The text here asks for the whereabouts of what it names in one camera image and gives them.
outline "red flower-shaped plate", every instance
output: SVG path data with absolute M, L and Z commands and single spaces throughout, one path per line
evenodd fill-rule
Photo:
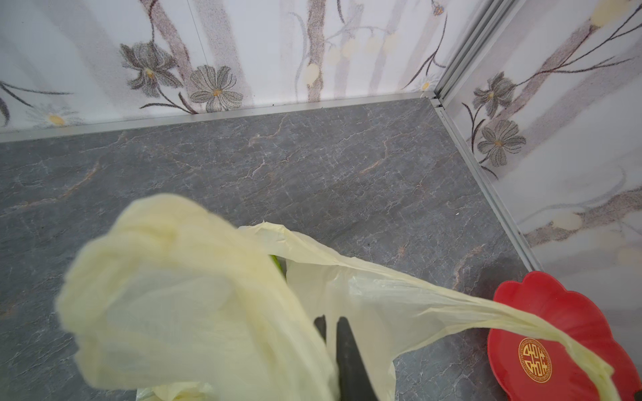
M 495 291 L 495 301 L 530 312 L 564 331 L 609 363 L 622 401 L 634 401 L 642 389 L 633 362 L 615 342 L 599 308 L 588 298 L 567 291 L 541 271 L 521 283 L 507 281 Z M 488 336 L 490 367 L 511 401 L 599 401 L 595 385 L 554 341 L 531 339 L 504 330 Z

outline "floor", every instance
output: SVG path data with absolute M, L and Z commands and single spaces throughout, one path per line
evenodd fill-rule
M 485 298 L 526 273 L 427 99 L 10 142 L 0 154 L 0 399 L 134 399 L 84 383 L 52 302 L 80 246 L 158 192 Z M 506 399 L 486 335 L 399 357 L 398 399 Z

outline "branch pattern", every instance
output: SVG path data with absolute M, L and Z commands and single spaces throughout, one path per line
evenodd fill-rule
M 308 101 L 320 101 L 323 89 L 323 58 L 325 55 L 325 38 L 323 33 L 325 23 L 325 0 L 308 0 L 308 38 L 310 52 L 308 67 L 314 70 L 317 77 L 308 84 Z
M 443 6 L 437 5 L 434 1 L 432 2 L 432 5 L 433 5 L 433 13 L 435 15 L 441 15 L 444 12 Z M 441 34 L 441 37 L 439 38 L 439 43 L 437 44 L 437 48 L 421 64 L 417 72 L 412 76 L 412 78 L 410 78 L 410 81 L 406 84 L 406 86 L 403 87 L 403 89 L 407 88 L 419 76 L 421 71 L 423 71 L 424 67 L 426 67 L 426 73 L 425 73 L 426 76 L 428 76 L 428 71 L 430 70 L 430 67 L 432 64 L 435 64 L 439 68 L 446 68 L 445 65 L 442 65 L 437 61 L 435 61 L 435 57 L 437 56 L 437 52 L 439 51 L 439 48 L 441 47 L 441 44 L 444 41 L 444 35 L 446 34 L 447 23 L 448 23 L 448 15 L 444 17 L 444 27 L 442 28 L 442 34 Z
M 178 92 L 178 99 L 180 105 L 170 99 L 161 86 L 171 88 L 184 87 L 184 82 L 189 82 L 192 87 L 196 88 L 189 96 L 189 100 L 193 103 L 206 103 L 206 112 L 219 112 L 223 110 L 230 110 L 239 108 L 243 99 L 243 95 L 231 90 L 236 84 L 236 77 L 231 73 L 230 67 L 222 66 L 215 68 L 209 65 L 202 65 L 195 71 L 187 71 L 189 66 L 189 54 L 184 46 L 170 46 L 172 51 L 179 51 L 183 64 L 179 65 L 174 55 L 161 49 L 155 43 L 155 23 L 153 15 L 155 13 L 154 6 L 158 0 L 149 2 L 147 8 L 147 17 L 150 21 L 152 29 L 152 39 L 149 42 L 139 42 L 132 47 L 121 44 L 121 54 L 123 55 L 123 67 L 131 68 L 138 71 L 138 77 L 134 80 L 129 80 L 128 84 L 132 90 L 141 89 L 142 92 L 149 98 L 162 97 L 167 103 L 151 102 L 139 108 L 147 107 L 170 107 L 177 108 L 188 114 L 197 114 L 198 112 L 187 102 L 183 93 Z M 158 18 L 164 16 L 164 13 L 157 12 Z M 176 35 L 175 29 L 170 30 L 165 26 L 165 33 L 173 32 Z M 178 67 L 179 73 L 183 78 L 180 81 L 170 70 Z
M 563 241 L 582 230 L 621 222 L 628 213 L 639 210 L 642 210 L 642 187 L 619 193 L 603 205 L 576 213 L 582 220 L 578 229 L 567 230 L 553 226 L 553 222 L 549 222 L 546 226 L 528 232 L 525 237 L 530 246 L 543 245 L 551 241 Z
M 339 19 L 341 19 L 341 23 L 345 25 L 345 20 L 343 19 L 343 12 L 341 11 L 341 0 L 336 0 L 336 10 L 339 12 Z
M 495 77 L 488 80 L 488 89 L 477 88 L 474 90 L 473 109 L 462 103 L 468 111 L 468 116 L 471 120 L 471 151 L 475 153 L 475 140 L 480 131 L 484 136 L 484 141 L 479 142 L 477 150 L 485 154 L 485 157 L 479 160 L 480 165 L 489 162 L 492 167 L 505 166 L 507 164 L 506 153 L 519 153 L 521 148 L 526 144 L 527 138 L 518 135 L 519 127 L 517 123 L 509 120 L 510 116 L 522 109 L 528 100 L 535 94 L 541 87 L 543 81 L 550 74 L 578 74 L 603 69 L 630 62 L 633 58 L 626 58 L 624 60 L 611 61 L 614 57 L 606 58 L 590 67 L 585 68 L 572 68 L 579 60 L 590 55 L 602 46 L 612 42 L 616 38 L 632 33 L 640 28 L 642 24 L 638 24 L 631 29 L 624 30 L 627 23 L 642 10 L 642 4 L 638 6 L 625 20 L 621 23 L 610 35 L 601 43 L 597 44 L 585 53 L 573 57 L 581 44 L 583 44 L 595 30 L 598 28 L 593 26 L 590 21 L 577 29 L 553 55 L 551 55 L 542 67 L 527 79 L 514 83 L 510 78 L 504 77 L 504 72 L 497 73 Z M 526 89 L 514 99 L 514 91 L 516 88 L 528 84 Z M 486 108 L 486 114 L 490 118 L 489 121 L 482 119 L 477 123 L 478 113 L 481 107 Z M 500 107 L 504 109 L 497 115 L 496 113 Z M 498 176 L 493 172 L 488 165 L 481 166 L 482 169 L 492 174 L 495 179 Z
M 70 92 L 50 92 L 46 90 L 35 90 L 35 89 L 27 89 L 27 88 L 22 88 L 22 87 L 17 87 L 15 85 L 11 85 L 10 83 L 7 83 L 5 81 L 0 81 L 0 89 L 2 89 L 7 95 L 11 96 L 12 98 L 16 99 L 23 105 L 27 107 L 31 107 L 33 109 L 38 109 L 34 107 L 31 103 L 28 103 L 24 99 L 22 99 L 20 96 L 16 95 L 12 90 L 19 90 L 22 92 L 29 92 L 29 93 L 37 93 L 37 94 L 43 94 L 43 95 L 71 95 Z M 11 119 L 11 113 L 9 112 L 9 106 L 6 104 L 3 98 L 0 98 L 0 114 L 2 114 L 4 118 L 4 123 L 3 126 L 7 126 L 9 124 L 9 121 Z M 56 115 L 58 120 L 56 120 L 57 123 L 59 123 L 59 120 L 61 120 L 60 116 Z M 66 121 L 62 120 L 63 124 L 56 124 L 56 125 L 68 125 L 66 124 Z
M 590 209 L 590 205 L 608 200 L 615 194 L 617 194 L 622 188 L 624 188 L 624 184 L 627 182 L 627 173 L 624 171 L 622 167 L 620 167 L 620 171 L 622 172 L 622 178 L 621 180 L 611 189 L 609 189 L 607 192 L 603 193 L 602 195 L 596 196 L 594 198 L 591 198 L 589 200 L 583 201 L 583 202 L 578 202 L 578 203 L 556 203 L 554 205 L 549 205 L 546 207 L 543 207 L 539 210 L 536 210 L 535 212 L 532 212 L 522 220 L 519 220 L 517 222 L 517 225 L 520 225 L 524 223 L 525 221 L 528 221 L 529 219 L 535 217 L 536 215 L 546 212 L 547 210 L 559 210 L 559 209 L 570 209 L 574 207 L 581 207 L 584 209 L 584 211 L 587 211 Z
M 297 13 L 290 13 L 293 15 L 297 21 L 299 22 L 299 27 L 301 28 L 301 37 L 303 38 L 303 52 L 301 54 L 301 62 L 299 63 L 299 66 L 297 67 L 297 73 L 294 75 L 294 93 L 295 97 L 297 99 L 297 102 L 299 101 L 299 78 L 301 77 L 301 72 L 303 71 L 303 66 L 306 63 L 306 60 L 309 57 L 308 53 L 308 36 L 306 35 L 306 24 L 303 22 L 303 18 Z

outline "plastic bag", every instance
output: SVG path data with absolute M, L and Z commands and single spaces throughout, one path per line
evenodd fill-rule
M 287 260 L 287 285 L 268 255 Z M 339 316 L 380 401 L 394 399 L 395 357 L 473 327 L 558 341 L 600 399 L 620 399 L 613 369 L 537 316 L 341 256 L 280 225 L 234 230 L 172 195 L 134 202 L 85 246 L 56 306 L 89 384 L 156 386 L 139 396 L 163 401 L 337 399 Z M 321 315 L 327 351 L 312 324 Z

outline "floral wallpaper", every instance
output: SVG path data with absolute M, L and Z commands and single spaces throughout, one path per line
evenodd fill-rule
M 431 90 L 486 1 L 3 2 L 0 135 Z
M 640 372 L 641 3 L 521 1 L 444 102 L 542 269 Z

